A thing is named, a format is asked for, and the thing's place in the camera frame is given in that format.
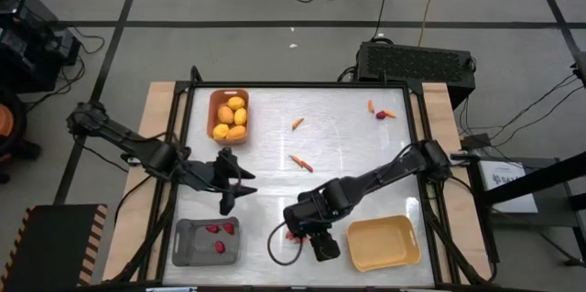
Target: orange basket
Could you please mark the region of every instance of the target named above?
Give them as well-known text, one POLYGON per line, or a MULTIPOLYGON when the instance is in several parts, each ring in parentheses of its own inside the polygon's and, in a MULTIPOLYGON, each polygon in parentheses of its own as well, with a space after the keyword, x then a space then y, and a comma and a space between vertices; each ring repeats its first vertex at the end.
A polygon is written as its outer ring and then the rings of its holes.
POLYGON ((208 109, 208 137, 210 139, 213 139, 215 142, 217 142, 220 145, 223 146, 233 146, 233 145, 240 145, 243 144, 244 142, 246 142, 246 140, 248 139, 248 128, 250 126, 250 108, 248 105, 248 100, 249 100, 249 96, 248 96, 248 92, 245 90, 218 90, 218 91, 214 91, 211 95, 210 95, 210 108, 208 109), (215 127, 217 124, 219 124, 219 119, 218 119, 218 109, 223 106, 226 105, 228 103, 228 100, 233 97, 233 96, 240 96, 241 98, 244 99, 244 108, 246 109, 246 124, 244 124, 244 127, 246 128, 246 133, 244 134, 244 136, 237 138, 237 139, 214 139, 213 138, 213 127, 215 127))
POLYGON ((352 222, 348 247, 361 272, 394 265, 413 265, 421 252, 413 225, 405 215, 352 222))

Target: table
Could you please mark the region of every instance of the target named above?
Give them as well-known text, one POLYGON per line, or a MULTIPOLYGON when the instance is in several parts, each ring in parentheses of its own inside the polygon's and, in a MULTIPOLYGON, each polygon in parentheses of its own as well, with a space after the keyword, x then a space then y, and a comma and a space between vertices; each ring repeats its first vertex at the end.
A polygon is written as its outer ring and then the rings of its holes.
MULTIPOLYGON (((167 128, 170 104, 175 88, 174 82, 153 82, 146 99, 139 134, 144 136, 155 135, 167 128)), ((424 84, 424 98, 428 109, 428 118, 433 137, 437 139, 446 152, 460 149, 460 138, 451 110, 447 87, 443 83, 424 84)), ((417 98, 412 96, 412 105, 418 135, 423 135, 421 119, 418 111, 417 98)), ((179 132, 182 113, 185 110, 185 97, 179 103, 179 116, 176 122, 176 132, 179 132)), ((454 176, 468 182, 463 168, 453 169, 454 176)), ((131 168, 126 181, 125 192, 129 191, 146 176, 142 168, 131 168)), ((114 230, 110 253, 104 269, 103 279, 109 279, 122 270, 127 261, 135 253, 138 245, 145 237, 148 215, 150 212, 155 183, 147 183, 130 197, 120 210, 118 223, 114 230)), ((446 183, 444 190, 446 208, 450 220, 450 229, 453 241, 459 246, 468 261, 478 273, 488 278, 490 267, 480 225, 472 196, 455 183, 446 183)), ((450 282, 450 273, 442 244, 437 239, 441 280, 450 282)), ((151 251, 149 269, 146 277, 153 279, 156 274, 158 255, 161 250, 160 237, 151 251)))

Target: yellow cable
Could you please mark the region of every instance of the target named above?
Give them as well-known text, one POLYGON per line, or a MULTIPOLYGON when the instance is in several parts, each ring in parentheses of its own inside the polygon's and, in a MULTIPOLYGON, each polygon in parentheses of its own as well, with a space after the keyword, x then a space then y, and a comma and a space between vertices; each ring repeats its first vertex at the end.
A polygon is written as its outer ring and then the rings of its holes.
POLYGON ((423 39, 423 31, 425 30, 425 21, 428 18, 428 10, 429 10, 430 4, 431 4, 431 0, 428 0, 428 4, 425 5, 425 13, 423 14, 423 23, 421 23, 421 31, 419 32, 418 47, 421 47, 421 40, 423 39))

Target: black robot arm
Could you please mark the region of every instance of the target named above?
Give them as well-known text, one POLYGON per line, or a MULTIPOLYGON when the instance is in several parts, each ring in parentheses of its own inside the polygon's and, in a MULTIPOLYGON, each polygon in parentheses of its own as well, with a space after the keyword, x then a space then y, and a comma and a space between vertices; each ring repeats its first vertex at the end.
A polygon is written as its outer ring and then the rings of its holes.
POLYGON ((236 156, 228 147, 218 153, 215 162, 187 160, 190 154, 188 147, 156 137, 144 138, 110 119, 101 103, 78 103, 67 118, 67 125, 73 137, 98 136, 119 147, 140 160, 149 175, 195 190, 221 192, 221 215, 227 215, 232 210, 236 198, 256 192, 254 188, 241 185, 242 178, 255 176, 238 166, 236 156), (238 178, 238 183, 230 184, 229 178, 238 178))
MULTIPOLYGON (((300 193, 298 203, 283 210, 285 223, 296 237, 309 237, 318 261, 334 259, 340 255, 340 248, 328 233, 331 224, 348 216, 365 195, 412 174, 422 174, 431 181, 443 181, 451 176, 450 160, 437 141, 416 142, 403 148, 390 163, 360 177, 335 178, 314 190, 300 193)), ((441 227, 429 200, 421 200, 421 204, 424 219, 466 278, 473 284, 488 284, 441 227)))

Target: white tabletop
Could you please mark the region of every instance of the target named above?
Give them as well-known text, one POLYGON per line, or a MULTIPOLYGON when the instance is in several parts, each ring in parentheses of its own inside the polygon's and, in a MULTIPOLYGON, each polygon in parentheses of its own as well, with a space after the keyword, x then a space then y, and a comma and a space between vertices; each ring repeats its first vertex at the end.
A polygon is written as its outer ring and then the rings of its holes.
MULTIPOLYGON (((213 161, 222 148, 206 135, 210 94, 195 91, 187 146, 190 159, 213 161)), ((242 227, 239 259, 233 265, 176 267, 169 243, 164 284, 254 285, 296 287, 428 287, 433 285, 428 241, 419 204, 417 180, 403 178, 366 196, 351 215, 333 224, 332 237, 341 249, 339 258, 319 263, 309 243, 290 266, 272 262, 266 239, 283 221, 282 211, 297 202, 302 191, 343 176, 358 176, 391 161, 411 143, 406 105, 400 89, 290 89, 251 88, 248 141, 233 146, 238 164, 256 175, 243 180, 258 192, 236 200, 230 216, 242 227), (373 100, 376 111, 390 110, 396 119, 377 120, 367 110, 373 100), (299 118, 305 121, 292 132, 299 118), (288 155, 297 156, 315 169, 300 168, 288 155), (403 265, 359 272, 348 252, 346 230, 350 223, 392 215, 406 215, 413 223, 421 250, 417 265, 403 265)), ((179 186, 173 225, 180 219, 221 218, 220 195, 179 186)), ((286 228, 272 242, 281 261, 292 258, 298 245, 285 239, 286 228)))

